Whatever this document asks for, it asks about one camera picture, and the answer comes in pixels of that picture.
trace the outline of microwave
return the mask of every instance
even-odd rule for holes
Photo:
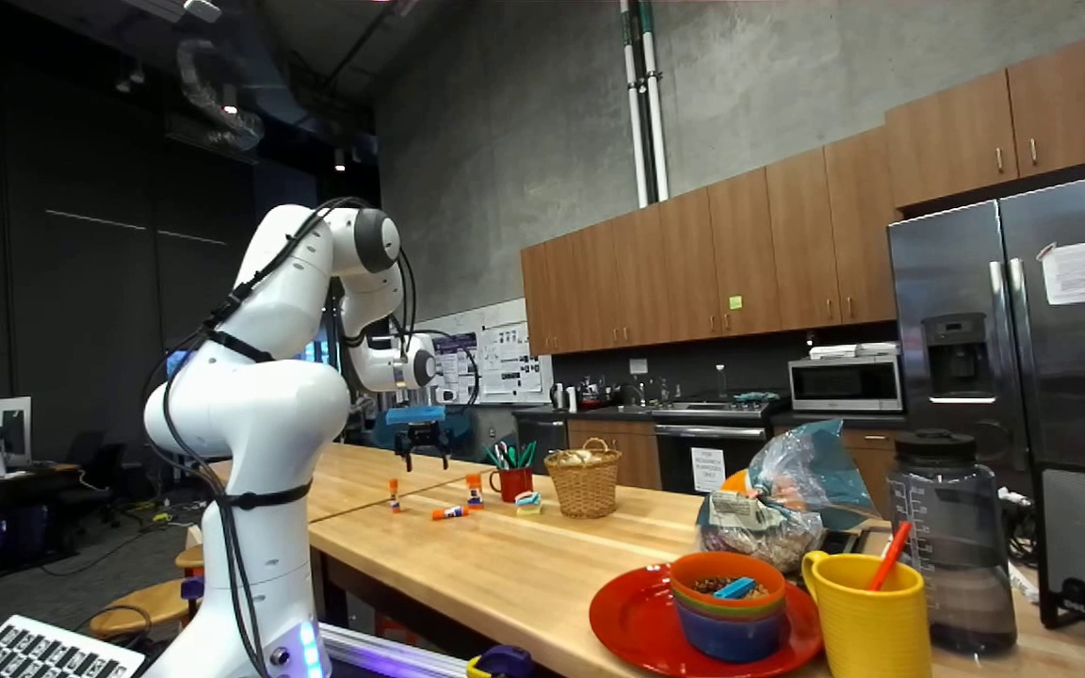
[[[791,362],[791,411],[904,411],[898,354]]]

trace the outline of backsplash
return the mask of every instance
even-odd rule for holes
[[[784,365],[808,356],[808,342],[893,342],[898,322],[789,332],[789,335],[744,335],[716,342],[638,346],[603,354],[556,354],[553,379],[621,383],[624,400],[638,400],[641,379],[631,376],[631,362],[649,362],[649,400],[723,400],[735,391],[789,391]]]

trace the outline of glass jar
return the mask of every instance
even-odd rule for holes
[[[975,463],[975,440],[945,430],[902,435],[891,493],[898,518],[913,518],[904,561],[927,580],[929,639],[963,655],[1010,650],[1017,616],[997,480]]]

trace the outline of blue bowl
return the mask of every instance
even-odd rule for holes
[[[772,655],[789,639],[784,607],[762,616],[712,616],[690,602],[680,602],[680,616],[685,629],[685,639],[718,663],[759,663]]]

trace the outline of lid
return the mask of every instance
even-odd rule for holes
[[[916,430],[898,440],[902,463],[924,463],[924,465],[968,465],[975,463],[981,445],[955,430]]]

